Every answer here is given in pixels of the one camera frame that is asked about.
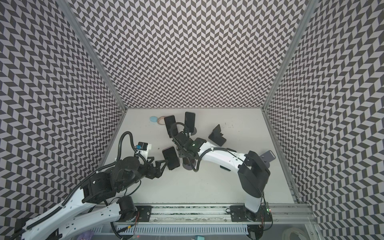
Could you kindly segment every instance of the black smartphone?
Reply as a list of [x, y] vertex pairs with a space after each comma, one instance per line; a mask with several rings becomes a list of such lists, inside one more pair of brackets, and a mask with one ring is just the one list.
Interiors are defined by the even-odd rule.
[[184, 124], [189, 129], [189, 132], [193, 133], [195, 129], [195, 113], [185, 112]]
[[176, 154], [174, 147], [169, 147], [163, 150], [164, 159], [168, 161], [168, 169], [173, 170], [180, 166], [180, 159]]
[[[172, 126], [172, 124], [176, 122], [175, 115], [170, 115], [168, 117], [165, 117], [164, 122], [166, 123], [168, 136], [169, 138], [172, 138], [172, 135], [170, 134], [170, 127]], [[173, 129], [173, 136], [175, 137], [178, 133], [179, 131], [177, 130], [177, 127], [175, 127]]]

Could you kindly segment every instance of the black cable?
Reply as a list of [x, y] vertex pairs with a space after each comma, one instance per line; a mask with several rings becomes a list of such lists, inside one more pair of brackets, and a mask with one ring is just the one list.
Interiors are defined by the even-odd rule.
[[177, 125], [183, 125], [184, 126], [184, 129], [187, 131], [186, 132], [186, 135], [187, 135], [187, 137], [189, 138], [189, 128], [187, 127], [187, 125], [185, 125], [184, 123], [182, 123], [182, 122], [175, 122], [174, 124], [172, 124], [171, 126], [170, 126], [170, 135], [171, 135], [171, 137], [174, 139], [175, 138], [175, 136], [173, 135], [173, 129], [175, 128], [175, 127], [177, 127]]
[[199, 170], [201, 159], [203, 158], [203, 156], [204, 156], [205, 154], [207, 154], [207, 153], [210, 152], [210, 151], [224, 151], [224, 152], [228, 152], [228, 153], [232, 154], [232, 153], [230, 152], [230, 150], [227, 149], [227, 148], [223, 148], [223, 147], [209, 148], [209, 149], [205, 150], [205, 151], [200, 155], [199, 159], [197, 160], [196, 168], [192, 165], [190, 159], [188, 158], [189, 164], [191, 165], [192, 170], [193, 170], [194, 172], [197, 172], [197, 171]]
[[126, 135], [129, 135], [129, 140], [130, 140], [130, 142], [131, 142], [131, 147], [132, 147], [133, 151], [136, 153], [136, 148], [135, 148], [135, 145], [133, 144], [133, 136], [132, 136], [132, 133], [129, 132], [129, 131], [126, 131], [126, 132], [124, 132], [124, 133], [121, 135], [121, 137], [120, 137], [120, 139], [119, 139], [118, 156], [117, 156], [117, 158], [116, 158], [117, 161], [120, 160], [120, 158], [121, 158], [121, 146], [122, 146], [122, 141], [124, 140], [124, 137], [125, 137]]
[[121, 197], [115, 197], [114, 199], [111, 200], [111, 202], [109, 203], [110, 205], [112, 204], [113, 200], [117, 199], [117, 198], [121, 198]]
[[136, 192], [136, 190], [139, 189], [139, 187], [141, 186], [141, 180], [140, 180], [140, 183], [139, 185], [137, 186], [137, 188], [135, 190], [133, 190], [133, 192], [131, 192], [130, 194], [128, 194], [127, 196], [131, 196], [132, 194], [134, 194]]
[[15, 240], [18, 236], [20, 236], [21, 234], [25, 233], [26, 231], [24, 229], [21, 229], [20, 231], [18, 232], [15, 232], [12, 236], [11, 236], [11, 240]]
[[113, 233], [116, 235], [116, 237], [118, 237], [120, 240], [128, 240], [129, 238], [124, 238], [122, 236], [120, 236], [120, 234], [116, 231], [116, 228], [115, 228], [115, 225], [113, 225], [113, 222], [111, 222], [111, 228], [112, 228], [112, 231]]
[[273, 218], [272, 218], [272, 214], [271, 214], [271, 220], [272, 220], [272, 222], [271, 222], [271, 225], [267, 228], [267, 229], [263, 229], [263, 231], [268, 231], [268, 230], [270, 230], [271, 229], [271, 227], [272, 227], [272, 225], [273, 225]]
[[[260, 190], [260, 188], [257, 188], [261, 195], [262, 195], [262, 198], [264, 200], [264, 206], [266, 208], [266, 201], [265, 201], [265, 196], [264, 196], [264, 193]], [[266, 218], [266, 212], [265, 212], [265, 209], [263, 208], [263, 211], [264, 211], [264, 224], [265, 224], [265, 218]], [[267, 228], [267, 229], [263, 229], [263, 231], [268, 231], [271, 229], [272, 225], [273, 225], [273, 217], [272, 217], [272, 214], [271, 213], [268, 213], [269, 215], [271, 215], [271, 225]]]

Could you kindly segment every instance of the black and white pattern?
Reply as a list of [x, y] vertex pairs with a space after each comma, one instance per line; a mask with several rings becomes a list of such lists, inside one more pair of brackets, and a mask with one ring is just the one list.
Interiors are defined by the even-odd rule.
[[320, 1], [268, 108], [327, 239], [384, 239], [383, 8]]
[[69, 0], [128, 107], [262, 106], [306, 0]]
[[122, 111], [53, 0], [2, 0], [0, 12], [4, 239], [97, 167]]

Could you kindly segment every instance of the wire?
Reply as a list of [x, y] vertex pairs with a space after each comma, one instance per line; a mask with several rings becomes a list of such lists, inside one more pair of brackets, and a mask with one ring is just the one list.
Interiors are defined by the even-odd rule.
[[271, 225], [267, 228], [267, 229], [264, 229], [263, 231], [268, 231], [268, 230], [270, 230], [271, 229], [271, 227], [272, 227], [272, 225], [273, 225], [273, 219], [272, 219], [272, 215], [271, 215], [271, 220], [272, 220], [272, 222], [271, 222]]
[[[261, 195], [262, 195], [262, 198], [263, 198], [263, 200], [264, 200], [264, 206], [266, 207], [266, 201], [265, 201], [265, 196], [264, 196], [264, 194], [263, 194], [263, 192], [260, 190], [260, 188], [257, 188], [259, 191], [260, 191], [260, 193], [261, 193]], [[263, 208], [263, 212], [264, 212], [264, 217], [265, 217], [265, 219], [266, 219], [266, 212], [265, 212], [265, 209]], [[268, 215], [270, 215], [271, 216], [271, 225], [267, 228], [267, 229], [264, 229], [264, 225], [265, 225], [265, 222], [264, 222], [264, 220], [263, 220], [263, 222], [264, 222], [264, 224], [262, 224], [263, 225], [263, 231], [268, 231], [268, 230], [270, 230], [271, 229], [271, 227], [272, 227], [272, 225], [273, 225], [273, 218], [272, 218], [272, 214], [271, 213], [268, 213]]]
[[214, 147], [214, 148], [209, 148], [209, 149], [205, 150], [205, 151], [200, 155], [199, 159], [197, 160], [196, 168], [192, 165], [190, 159], [188, 158], [189, 164], [191, 165], [192, 170], [193, 170], [194, 172], [197, 172], [197, 171], [199, 170], [200, 162], [201, 162], [203, 156], [204, 156], [205, 154], [207, 154], [208, 152], [210, 152], [210, 151], [224, 151], [224, 152], [228, 152], [228, 153], [232, 154], [232, 155], [233, 155], [235, 158], [237, 158], [238, 160], [244, 162], [244, 161], [241, 160], [240, 158], [236, 157], [233, 153], [231, 153], [230, 150], [229, 150], [228, 148]]
[[139, 189], [139, 187], [141, 186], [141, 180], [140, 180], [140, 183], [139, 185], [137, 186], [137, 188], [135, 190], [133, 190], [133, 192], [131, 192], [130, 194], [128, 194], [127, 196], [131, 196], [132, 194], [134, 194], [136, 192], [136, 190]]
[[116, 235], [116, 237], [118, 237], [120, 240], [128, 240], [128, 239], [130, 239], [131, 237], [129, 237], [129, 238], [124, 238], [124, 237], [122, 237], [120, 234], [119, 234], [119, 232], [117, 232], [116, 231], [116, 228], [115, 228], [115, 225], [113, 224], [113, 222], [110, 222], [111, 223], [111, 228], [112, 228], [112, 231], [113, 231], [113, 233]]
[[139, 215], [140, 215], [140, 212], [137, 211], [137, 217], [136, 217], [136, 221], [135, 221], [135, 228], [133, 229], [133, 235], [135, 235], [136, 226], [137, 226], [137, 219], [139, 218]]
[[21, 234], [23, 234], [23, 233], [25, 233], [26, 231], [25, 231], [25, 229], [21, 229], [21, 230], [19, 230], [18, 232], [16, 232], [16, 233], [14, 233], [14, 234], [12, 234], [12, 236], [11, 236], [11, 240], [14, 240], [14, 239], [16, 239], [18, 236], [20, 236]]
[[170, 131], [170, 135], [171, 135], [171, 137], [173, 138], [173, 139], [175, 139], [175, 136], [173, 135], [173, 129], [175, 128], [175, 127], [177, 127], [177, 125], [183, 125], [184, 126], [184, 129], [185, 130], [187, 130], [187, 137], [189, 138], [189, 128], [187, 127], [187, 125], [185, 125], [184, 123], [182, 123], [182, 122], [175, 122], [174, 124], [172, 124], [171, 125], [171, 127], [170, 127], [170, 129], [169, 129], [169, 131]]
[[117, 199], [117, 198], [121, 198], [121, 197], [115, 197], [114, 199], [111, 200], [111, 202], [109, 203], [110, 205], [112, 204], [113, 200]]

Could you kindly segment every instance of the black object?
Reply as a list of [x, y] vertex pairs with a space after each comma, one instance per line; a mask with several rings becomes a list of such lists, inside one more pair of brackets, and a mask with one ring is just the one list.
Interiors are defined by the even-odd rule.
[[180, 159], [176, 154], [174, 147], [166, 148], [162, 151], [166, 161], [168, 161], [168, 169], [173, 170], [180, 166]]
[[227, 141], [225, 138], [222, 137], [223, 134], [221, 133], [221, 127], [220, 124], [218, 124], [212, 131], [212, 133], [209, 135], [209, 139], [219, 145], [220, 147], [223, 146], [223, 144]]
[[146, 178], [154, 179], [155, 177], [159, 178], [162, 176], [164, 169], [166, 168], [168, 161], [167, 160], [161, 160], [161, 161], [155, 161], [156, 166], [153, 167], [151, 164], [152, 161], [148, 164], [147, 174]]
[[148, 147], [148, 143], [146, 142], [139, 142], [139, 144], [136, 146], [137, 150], [143, 150], [146, 151]]
[[187, 170], [192, 170], [196, 166], [196, 161], [193, 158], [188, 159], [187, 157], [183, 158], [183, 168]]
[[117, 203], [120, 206], [119, 214], [121, 216], [120, 216], [119, 221], [125, 222], [125, 221], [132, 219], [135, 216], [136, 207], [133, 204], [132, 197], [123, 196], [117, 201]]
[[116, 195], [116, 191], [112, 188], [109, 180], [109, 173], [106, 172], [93, 175], [82, 184], [81, 188], [84, 191], [83, 203], [99, 204]]
[[[174, 124], [176, 122], [175, 116], [170, 115], [168, 117], [165, 117], [164, 122], [166, 123], [168, 136], [169, 136], [169, 138], [172, 138], [170, 128], [171, 128], [172, 124]], [[177, 130], [177, 127], [172, 129], [172, 133], [174, 136], [176, 136], [179, 133], [179, 131]]]
[[195, 116], [195, 113], [185, 112], [184, 124], [188, 127], [190, 133], [193, 133], [195, 129]]
[[151, 217], [152, 206], [137, 206], [137, 210], [139, 212], [139, 218], [137, 222], [149, 222], [149, 218]]
[[139, 167], [140, 161], [137, 157], [126, 157], [116, 161], [115, 167], [110, 172], [111, 186], [116, 192], [123, 191], [142, 178], [146, 171], [139, 172]]
[[262, 155], [260, 155], [261, 160], [264, 162], [265, 166], [269, 168], [270, 162], [276, 159], [276, 156], [273, 154], [271, 150], [266, 151]]
[[220, 165], [220, 168], [221, 168], [221, 169], [224, 169], [224, 170], [226, 170], [226, 171], [228, 171], [228, 172], [231, 171], [230, 169], [228, 169], [228, 168], [226, 168], [226, 167], [223, 167], [223, 166], [221, 166], [221, 165]]
[[201, 145], [207, 142], [205, 139], [196, 138], [194, 141], [184, 135], [182, 132], [175, 136], [175, 144], [177, 145], [177, 150], [179, 151], [180, 157], [189, 157], [190, 159], [198, 159], [199, 151]]
[[262, 225], [247, 225], [247, 237], [252, 240], [259, 240], [262, 238], [264, 230]]
[[243, 190], [253, 197], [261, 198], [271, 172], [257, 153], [249, 151], [245, 155], [244, 163], [239, 166], [237, 174]]
[[261, 205], [257, 213], [249, 211], [244, 205], [229, 206], [232, 222], [271, 222], [272, 217], [267, 214], [266, 206]]

